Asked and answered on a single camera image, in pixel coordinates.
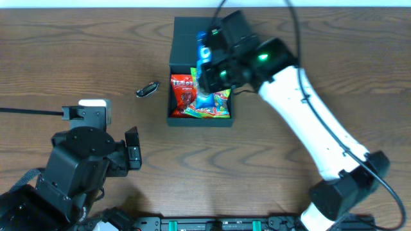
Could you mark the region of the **blue Oreo pack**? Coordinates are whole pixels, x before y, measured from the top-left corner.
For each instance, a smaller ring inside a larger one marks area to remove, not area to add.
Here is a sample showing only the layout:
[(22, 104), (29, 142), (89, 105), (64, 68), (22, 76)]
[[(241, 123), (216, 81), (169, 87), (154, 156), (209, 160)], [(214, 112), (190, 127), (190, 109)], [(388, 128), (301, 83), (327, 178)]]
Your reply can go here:
[(205, 46), (207, 33), (199, 31), (197, 33), (197, 99), (196, 109), (209, 108), (214, 106), (213, 93), (206, 92), (206, 77), (203, 70), (204, 64), (211, 61), (211, 50)]

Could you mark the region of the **Haribo gummy bag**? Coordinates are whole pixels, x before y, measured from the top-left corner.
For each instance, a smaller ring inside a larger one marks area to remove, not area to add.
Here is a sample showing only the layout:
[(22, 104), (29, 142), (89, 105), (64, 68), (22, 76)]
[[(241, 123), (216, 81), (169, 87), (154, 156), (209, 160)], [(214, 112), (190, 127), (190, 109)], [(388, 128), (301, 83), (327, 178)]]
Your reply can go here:
[(197, 69), (194, 67), (191, 68), (191, 76), (194, 81), (196, 97), (191, 104), (184, 109), (184, 114), (198, 119), (230, 118), (227, 102), (231, 91), (223, 90), (211, 94), (202, 93), (198, 85)]

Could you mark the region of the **red candy bag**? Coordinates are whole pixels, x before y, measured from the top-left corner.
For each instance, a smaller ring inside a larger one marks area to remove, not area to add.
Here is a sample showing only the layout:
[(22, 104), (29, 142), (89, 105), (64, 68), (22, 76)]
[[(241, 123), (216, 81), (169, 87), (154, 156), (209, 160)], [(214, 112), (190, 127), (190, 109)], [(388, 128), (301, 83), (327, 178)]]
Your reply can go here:
[(192, 102), (197, 98), (197, 90), (190, 74), (172, 74), (171, 86), (175, 93), (177, 102), (176, 109), (171, 114), (172, 117), (191, 117), (185, 113)]

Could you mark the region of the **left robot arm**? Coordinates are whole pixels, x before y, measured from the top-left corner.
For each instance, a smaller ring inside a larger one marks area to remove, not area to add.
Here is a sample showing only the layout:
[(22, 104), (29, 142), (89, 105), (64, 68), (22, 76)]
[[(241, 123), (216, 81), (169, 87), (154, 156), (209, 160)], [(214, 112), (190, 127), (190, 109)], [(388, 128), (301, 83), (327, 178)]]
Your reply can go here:
[(1, 195), (1, 230), (129, 230), (132, 223), (109, 223), (108, 212), (89, 218), (105, 193), (107, 178), (126, 177), (141, 168), (136, 127), (116, 142), (105, 131), (80, 126), (54, 134), (44, 168), (29, 170)]

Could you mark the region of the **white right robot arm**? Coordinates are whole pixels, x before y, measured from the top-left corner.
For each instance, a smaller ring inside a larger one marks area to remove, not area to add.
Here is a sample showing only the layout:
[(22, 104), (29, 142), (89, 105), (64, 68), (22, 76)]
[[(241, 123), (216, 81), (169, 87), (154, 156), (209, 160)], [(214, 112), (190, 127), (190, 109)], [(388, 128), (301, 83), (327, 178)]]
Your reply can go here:
[(283, 41), (243, 37), (234, 43), (208, 37), (198, 46), (202, 91), (251, 85), (311, 155), (322, 179), (310, 189), (310, 205), (300, 217), (306, 230), (331, 228), (383, 184), (388, 158), (371, 153), (346, 131)]

